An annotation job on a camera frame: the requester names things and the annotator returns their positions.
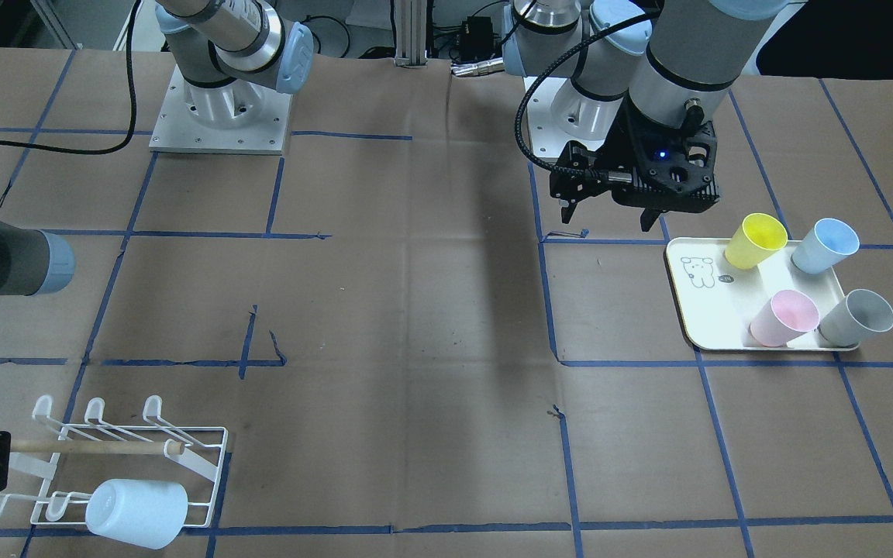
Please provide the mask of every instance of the blue cup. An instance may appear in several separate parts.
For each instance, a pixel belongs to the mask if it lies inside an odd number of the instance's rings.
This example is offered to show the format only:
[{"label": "blue cup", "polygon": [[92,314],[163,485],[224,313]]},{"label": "blue cup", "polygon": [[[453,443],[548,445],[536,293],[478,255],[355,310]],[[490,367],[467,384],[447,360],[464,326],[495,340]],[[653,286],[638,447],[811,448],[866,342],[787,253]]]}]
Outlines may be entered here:
[{"label": "blue cup", "polygon": [[825,218],[809,230],[791,254],[791,261],[805,273],[822,273],[860,250],[860,238],[839,219]]}]

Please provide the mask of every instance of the pink cup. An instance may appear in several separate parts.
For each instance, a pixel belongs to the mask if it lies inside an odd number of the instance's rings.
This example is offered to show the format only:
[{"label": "pink cup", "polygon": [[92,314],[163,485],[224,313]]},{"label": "pink cup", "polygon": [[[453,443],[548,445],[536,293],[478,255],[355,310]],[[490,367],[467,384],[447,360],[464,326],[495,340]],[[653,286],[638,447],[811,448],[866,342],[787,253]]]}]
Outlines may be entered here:
[{"label": "pink cup", "polygon": [[819,308],[808,295],[780,291],[750,322],[750,335],[762,346],[782,346],[819,326]]}]

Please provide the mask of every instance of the tray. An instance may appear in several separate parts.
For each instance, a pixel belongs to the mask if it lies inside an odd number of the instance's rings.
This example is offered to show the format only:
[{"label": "tray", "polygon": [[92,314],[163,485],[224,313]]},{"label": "tray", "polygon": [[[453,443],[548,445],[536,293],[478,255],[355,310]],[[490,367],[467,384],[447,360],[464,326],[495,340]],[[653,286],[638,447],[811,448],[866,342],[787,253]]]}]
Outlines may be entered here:
[{"label": "tray", "polygon": [[674,238],[667,244],[667,274],[681,325],[692,343],[705,350],[832,352],[858,347],[834,346],[818,331],[791,339],[786,346],[760,345],[750,335],[750,321],[778,291],[797,289],[807,294],[819,307],[819,315],[829,314],[846,295],[833,269],[808,275],[791,263],[800,241],[788,241],[783,250],[745,271],[726,261],[722,255],[726,244],[729,238]]}]

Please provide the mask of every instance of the wooden dowel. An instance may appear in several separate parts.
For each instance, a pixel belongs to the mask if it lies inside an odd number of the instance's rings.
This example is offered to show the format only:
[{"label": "wooden dowel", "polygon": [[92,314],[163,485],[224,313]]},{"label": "wooden dowel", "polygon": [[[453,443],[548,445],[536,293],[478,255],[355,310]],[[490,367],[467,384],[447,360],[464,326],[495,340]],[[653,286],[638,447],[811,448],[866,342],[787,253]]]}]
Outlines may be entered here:
[{"label": "wooden dowel", "polygon": [[[13,440],[11,452],[24,453],[105,453],[105,455],[163,456],[164,442],[96,442],[93,440]],[[167,452],[180,456],[184,444],[173,441]]]}]

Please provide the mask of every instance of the white mounting plate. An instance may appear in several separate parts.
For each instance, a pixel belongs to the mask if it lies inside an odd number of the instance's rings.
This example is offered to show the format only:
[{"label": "white mounting plate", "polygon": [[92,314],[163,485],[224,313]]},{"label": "white mounting plate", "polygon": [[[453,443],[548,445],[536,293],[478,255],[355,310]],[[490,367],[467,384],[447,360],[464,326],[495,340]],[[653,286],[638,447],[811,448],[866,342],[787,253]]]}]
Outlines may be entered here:
[{"label": "white mounting plate", "polygon": [[[525,77],[524,82],[528,91],[529,86],[536,81],[534,77]],[[550,106],[553,104],[553,98],[557,96],[561,86],[567,81],[564,77],[547,77],[543,79],[543,83],[539,89],[536,89],[533,98],[529,102],[529,108],[526,109],[526,116],[529,127],[529,140],[533,148],[533,153],[550,163],[556,162],[560,156],[560,152],[564,151],[564,145],[568,141],[580,141],[591,151],[595,151],[602,147],[605,139],[582,141],[581,138],[571,136],[564,132],[563,128],[557,125],[557,121],[553,119],[550,113]]]},{"label": "white mounting plate", "polygon": [[729,238],[674,238],[667,244],[667,274],[684,333],[692,343],[705,350],[832,352],[858,347],[834,346],[818,329],[787,346],[761,346],[750,335],[750,322],[775,293],[797,289],[815,301],[819,315],[826,315],[843,300],[843,287],[833,269],[809,275],[791,263],[800,241],[789,241],[783,250],[745,271],[726,261],[727,244]]},{"label": "white mounting plate", "polygon": [[153,125],[150,149],[168,153],[284,155],[288,151],[291,95],[265,89],[264,102],[267,106],[250,125],[233,129],[203,126],[184,103],[184,78],[175,67]]}]

